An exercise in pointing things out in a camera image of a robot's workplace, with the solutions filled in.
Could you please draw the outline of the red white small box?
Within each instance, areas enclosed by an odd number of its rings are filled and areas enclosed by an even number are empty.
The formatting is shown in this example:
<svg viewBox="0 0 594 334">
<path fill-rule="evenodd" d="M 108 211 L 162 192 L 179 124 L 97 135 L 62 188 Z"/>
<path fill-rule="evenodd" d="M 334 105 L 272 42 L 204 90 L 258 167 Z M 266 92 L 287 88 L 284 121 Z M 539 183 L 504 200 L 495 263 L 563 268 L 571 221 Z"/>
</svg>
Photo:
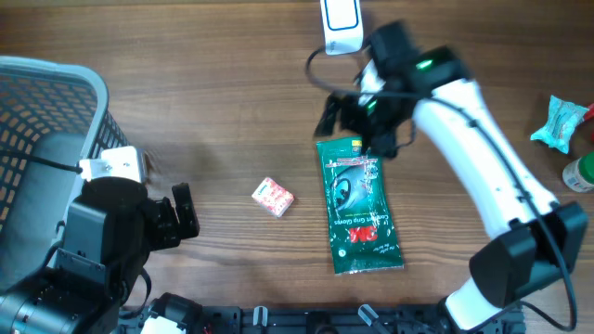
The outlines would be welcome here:
<svg viewBox="0 0 594 334">
<path fill-rule="evenodd" d="M 295 200 L 290 191 L 270 177 L 265 178 L 254 190 L 252 198 L 277 218 L 281 217 Z"/>
</svg>

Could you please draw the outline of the green 3M gloves packet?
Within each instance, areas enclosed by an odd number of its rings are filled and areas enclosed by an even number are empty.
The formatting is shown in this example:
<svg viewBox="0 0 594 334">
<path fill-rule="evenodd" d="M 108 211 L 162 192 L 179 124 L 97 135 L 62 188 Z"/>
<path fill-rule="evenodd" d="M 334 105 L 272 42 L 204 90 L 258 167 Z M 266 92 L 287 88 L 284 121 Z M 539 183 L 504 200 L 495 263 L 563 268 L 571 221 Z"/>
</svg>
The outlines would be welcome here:
<svg viewBox="0 0 594 334">
<path fill-rule="evenodd" d="M 401 268 L 404 260 L 384 191 L 381 158 L 359 137 L 316 144 L 337 275 Z"/>
</svg>

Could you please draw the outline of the teal wet wipes pack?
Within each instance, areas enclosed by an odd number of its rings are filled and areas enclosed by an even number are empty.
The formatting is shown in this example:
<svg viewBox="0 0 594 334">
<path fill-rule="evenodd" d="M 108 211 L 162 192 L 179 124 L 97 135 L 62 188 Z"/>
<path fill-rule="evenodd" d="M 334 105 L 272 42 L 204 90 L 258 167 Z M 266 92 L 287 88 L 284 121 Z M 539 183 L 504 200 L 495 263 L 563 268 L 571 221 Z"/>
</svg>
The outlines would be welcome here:
<svg viewBox="0 0 594 334">
<path fill-rule="evenodd" d="M 551 96 L 546 123 L 531 134 L 532 141 L 541 141 L 549 148 L 568 154 L 571 137 L 588 113 L 588 108 Z"/>
</svg>

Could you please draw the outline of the green lid small jar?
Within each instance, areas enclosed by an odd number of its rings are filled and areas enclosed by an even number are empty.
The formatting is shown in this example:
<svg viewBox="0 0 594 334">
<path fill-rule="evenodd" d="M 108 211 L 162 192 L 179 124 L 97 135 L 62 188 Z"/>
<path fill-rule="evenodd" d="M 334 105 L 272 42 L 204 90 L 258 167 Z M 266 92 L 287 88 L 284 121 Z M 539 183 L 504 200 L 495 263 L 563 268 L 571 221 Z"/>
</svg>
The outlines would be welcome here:
<svg viewBox="0 0 594 334">
<path fill-rule="evenodd" d="M 593 153 L 569 163 L 562 171 L 563 182 L 573 191 L 587 193 L 593 190 Z"/>
</svg>

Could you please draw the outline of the red tube with green cap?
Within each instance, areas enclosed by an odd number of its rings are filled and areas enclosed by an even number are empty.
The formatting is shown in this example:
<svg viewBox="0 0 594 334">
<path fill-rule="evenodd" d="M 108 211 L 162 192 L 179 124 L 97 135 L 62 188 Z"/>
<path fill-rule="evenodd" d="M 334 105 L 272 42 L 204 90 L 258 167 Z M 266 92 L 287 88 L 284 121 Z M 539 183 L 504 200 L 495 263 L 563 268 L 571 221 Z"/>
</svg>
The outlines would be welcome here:
<svg viewBox="0 0 594 334">
<path fill-rule="evenodd" d="M 583 121 L 586 122 L 594 118 L 594 104 L 588 106 L 588 111 L 584 114 Z"/>
</svg>

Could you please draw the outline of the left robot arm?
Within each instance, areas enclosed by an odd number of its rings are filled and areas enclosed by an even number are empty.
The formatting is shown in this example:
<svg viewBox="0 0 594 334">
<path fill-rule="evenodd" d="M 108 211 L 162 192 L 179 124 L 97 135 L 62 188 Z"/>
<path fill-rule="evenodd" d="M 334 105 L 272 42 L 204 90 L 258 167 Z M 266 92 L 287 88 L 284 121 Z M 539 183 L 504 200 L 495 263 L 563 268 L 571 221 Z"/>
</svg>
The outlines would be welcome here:
<svg viewBox="0 0 594 334">
<path fill-rule="evenodd" d="M 4 333 L 110 333 L 144 309 L 124 311 L 154 251 L 176 248 L 200 232 L 189 185 L 171 199 L 121 177 L 84 183 L 67 212 L 63 237 L 44 261 L 1 296 Z"/>
</svg>

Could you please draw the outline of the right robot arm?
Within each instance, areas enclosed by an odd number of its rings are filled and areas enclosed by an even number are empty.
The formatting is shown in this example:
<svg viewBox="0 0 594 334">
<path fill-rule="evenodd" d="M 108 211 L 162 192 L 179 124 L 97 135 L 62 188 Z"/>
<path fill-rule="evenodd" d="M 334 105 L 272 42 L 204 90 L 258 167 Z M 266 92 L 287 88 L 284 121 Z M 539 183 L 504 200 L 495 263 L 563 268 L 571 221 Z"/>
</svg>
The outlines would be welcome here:
<svg viewBox="0 0 594 334">
<path fill-rule="evenodd" d="M 352 89 L 314 74 L 309 80 L 329 99 L 317 128 L 335 125 L 360 136 L 361 152 L 394 158 L 396 130 L 409 122 L 440 150 L 469 193 L 488 243 L 469 262 L 469 279 L 443 302 L 457 333 L 473 333 L 527 304 L 527 297 L 561 281 L 571 312 L 577 309 L 571 273 L 588 217 L 560 204 L 525 167 L 499 129 L 471 71 L 448 46 L 420 51 L 406 26 L 394 21 L 371 34 L 354 23 L 323 27 L 330 56 L 368 53 Z"/>
</svg>

